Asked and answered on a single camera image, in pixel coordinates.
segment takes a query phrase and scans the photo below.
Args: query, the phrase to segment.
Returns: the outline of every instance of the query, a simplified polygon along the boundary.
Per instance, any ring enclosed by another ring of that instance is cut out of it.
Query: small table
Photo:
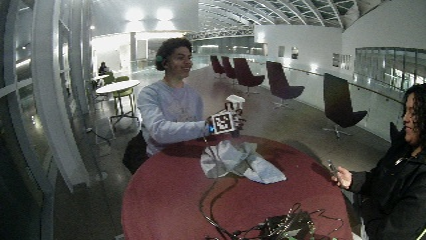
[[[215,180],[207,178],[200,163],[205,142],[175,144],[147,160],[128,184],[122,210],[126,239],[208,239],[207,236],[224,239],[200,212],[203,198],[205,214],[231,233],[251,229],[269,217],[288,214],[295,203],[300,203],[301,209],[312,213],[316,239],[331,232],[331,237],[353,239],[341,190],[327,168],[309,155],[260,137],[213,138],[211,145],[225,139],[233,144],[257,143],[257,152],[285,173],[288,180],[265,185],[227,176],[209,191]],[[247,237],[257,234],[253,231]]]
[[[120,120],[126,117],[128,118],[136,118],[139,120],[139,118],[132,114],[130,115],[131,112],[130,111],[127,113],[124,113],[123,111],[123,103],[122,103],[122,96],[120,96],[120,91],[126,90],[128,88],[134,88],[135,86],[138,86],[140,84],[139,80],[128,80],[128,81],[123,81],[123,82],[115,82],[112,84],[106,85],[104,87],[100,87],[99,89],[96,89],[96,93],[98,94],[106,94],[106,93],[112,93],[112,92],[118,92],[119,93],[119,102],[120,102],[120,114],[111,116],[110,120],[112,121],[114,118],[119,118],[118,121],[114,124],[114,128],[116,128],[116,124],[120,122]]]

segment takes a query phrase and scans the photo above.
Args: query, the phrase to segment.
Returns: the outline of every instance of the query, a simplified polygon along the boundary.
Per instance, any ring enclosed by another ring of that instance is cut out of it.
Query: bag
[[[139,167],[148,160],[147,156],[147,142],[144,139],[143,131],[128,142],[126,148],[123,164],[130,169],[131,173],[135,174]]]

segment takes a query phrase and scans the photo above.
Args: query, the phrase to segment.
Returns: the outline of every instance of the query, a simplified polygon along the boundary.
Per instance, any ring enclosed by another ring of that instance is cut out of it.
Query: woman
[[[171,143],[209,134],[203,119],[201,96],[184,82],[192,68],[192,44],[188,39],[171,38],[163,42],[156,55],[156,68],[166,71],[164,78],[147,86],[138,98],[148,156]]]
[[[409,88],[404,100],[404,132],[376,168],[351,172],[339,167],[337,185],[363,195],[371,240],[417,239],[426,229],[426,84]]]
[[[107,64],[106,64],[106,62],[102,62],[102,66],[99,67],[98,74],[99,75],[106,75],[107,72],[108,72]]]

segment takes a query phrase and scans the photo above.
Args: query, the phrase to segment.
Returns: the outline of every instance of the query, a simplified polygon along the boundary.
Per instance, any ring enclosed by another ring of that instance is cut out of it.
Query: phone
[[[333,176],[337,178],[337,181],[341,183],[341,187],[344,187],[344,182],[343,182],[343,179],[341,179],[341,177],[339,176],[339,174],[337,174],[337,167],[335,166],[335,164],[333,164],[333,162],[332,162],[332,160],[329,159],[328,160],[328,163],[329,163],[329,168],[331,168],[331,171],[332,171],[332,173],[333,173]]]

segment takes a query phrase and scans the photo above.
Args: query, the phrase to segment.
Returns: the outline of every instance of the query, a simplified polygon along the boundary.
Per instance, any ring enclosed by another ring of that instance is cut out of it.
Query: curly hair
[[[166,40],[159,48],[156,55],[156,68],[159,71],[164,71],[164,60],[173,54],[176,48],[187,47],[192,52],[192,44],[187,38],[170,38]]]
[[[426,147],[426,84],[413,85],[404,94],[404,103],[408,102],[410,94],[414,93],[414,113],[417,121],[414,127],[420,131],[420,144],[422,149]],[[404,114],[406,113],[406,105],[404,104]]]

